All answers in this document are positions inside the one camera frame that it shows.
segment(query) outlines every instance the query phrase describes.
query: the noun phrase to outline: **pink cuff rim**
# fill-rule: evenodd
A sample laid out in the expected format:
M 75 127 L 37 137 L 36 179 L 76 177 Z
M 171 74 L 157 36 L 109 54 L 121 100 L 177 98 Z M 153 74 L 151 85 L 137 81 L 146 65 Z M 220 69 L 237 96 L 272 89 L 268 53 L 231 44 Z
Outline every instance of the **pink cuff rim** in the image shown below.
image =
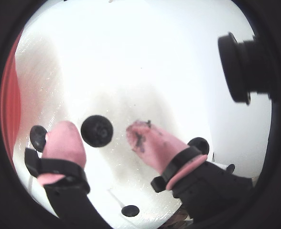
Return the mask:
M 182 167 L 179 172 L 177 172 L 173 178 L 168 182 L 166 189 L 172 190 L 174 185 L 181 180 L 183 177 L 194 171 L 200 165 L 202 165 L 207 160 L 207 155 L 199 155 L 195 157 L 193 160 L 188 162 L 184 167 Z

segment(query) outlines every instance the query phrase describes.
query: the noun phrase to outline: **dark residue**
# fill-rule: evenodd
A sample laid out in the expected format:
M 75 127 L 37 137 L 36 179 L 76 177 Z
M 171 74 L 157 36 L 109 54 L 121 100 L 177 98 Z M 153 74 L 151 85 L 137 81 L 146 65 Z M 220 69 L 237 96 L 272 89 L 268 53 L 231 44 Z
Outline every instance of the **dark residue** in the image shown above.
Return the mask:
M 147 125 L 148 125 L 149 128 L 151 128 L 151 120 L 147 121 Z
M 142 153 L 145 153 L 145 148 L 144 148 L 144 142 L 146 141 L 146 137 L 143 135 L 140 135 L 139 133 L 135 132 L 135 135 L 137 137 L 137 142 L 136 142 L 136 147 L 140 149 Z

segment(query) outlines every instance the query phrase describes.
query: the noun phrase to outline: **black buckle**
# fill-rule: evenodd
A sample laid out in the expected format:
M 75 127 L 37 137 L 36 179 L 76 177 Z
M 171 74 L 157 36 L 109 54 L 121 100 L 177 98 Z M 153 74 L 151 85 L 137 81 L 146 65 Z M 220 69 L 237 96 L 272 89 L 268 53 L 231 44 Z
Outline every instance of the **black buckle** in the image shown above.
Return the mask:
M 25 165 L 30 174 L 34 177 L 38 177 L 43 173 L 65 175 L 65 178 L 58 182 L 45 186 L 54 188 L 78 186 L 87 193 L 90 192 L 84 169 L 74 162 L 61 159 L 39 158 L 35 150 L 26 148 Z
M 151 186 L 154 191 L 159 193 L 166 190 L 167 183 L 173 176 L 190 160 L 194 157 L 201 155 L 202 152 L 195 146 L 190 146 L 185 150 L 178 153 L 168 164 L 161 176 L 155 177 Z

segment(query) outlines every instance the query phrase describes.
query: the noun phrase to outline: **red panel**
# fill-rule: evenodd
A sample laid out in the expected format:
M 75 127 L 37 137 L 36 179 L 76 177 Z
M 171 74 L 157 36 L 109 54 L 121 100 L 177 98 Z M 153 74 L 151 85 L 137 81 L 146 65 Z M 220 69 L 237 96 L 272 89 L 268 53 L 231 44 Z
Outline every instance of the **red panel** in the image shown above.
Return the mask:
M 15 51 L 21 34 L 22 32 L 10 51 L 0 87 L 0 126 L 4 145 L 13 168 L 13 147 L 21 121 L 21 95 L 15 68 Z

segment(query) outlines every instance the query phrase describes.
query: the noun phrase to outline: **black wristband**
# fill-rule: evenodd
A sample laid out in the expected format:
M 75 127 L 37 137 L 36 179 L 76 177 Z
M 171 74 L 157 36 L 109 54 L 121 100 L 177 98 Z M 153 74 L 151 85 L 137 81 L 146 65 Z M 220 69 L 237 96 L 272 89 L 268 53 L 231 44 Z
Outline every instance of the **black wristband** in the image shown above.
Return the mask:
M 173 176 L 190 160 L 195 158 L 198 155 L 201 155 L 202 152 L 195 146 L 188 147 L 185 150 L 182 150 L 178 153 L 168 164 L 161 176 L 155 177 L 151 186 L 155 192 L 162 192 L 166 190 L 167 183 L 173 178 Z
M 25 164 L 30 174 L 34 177 L 38 177 L 40 174 L 44 173 L 65 175 L 65 178 L 52 184 L 54 186 L 62 188 L 78 186 L 87 193 L 90 191 L 83 168 L 74 162 L 60 159 L 39 158 L 35 150 L 26 148 Z

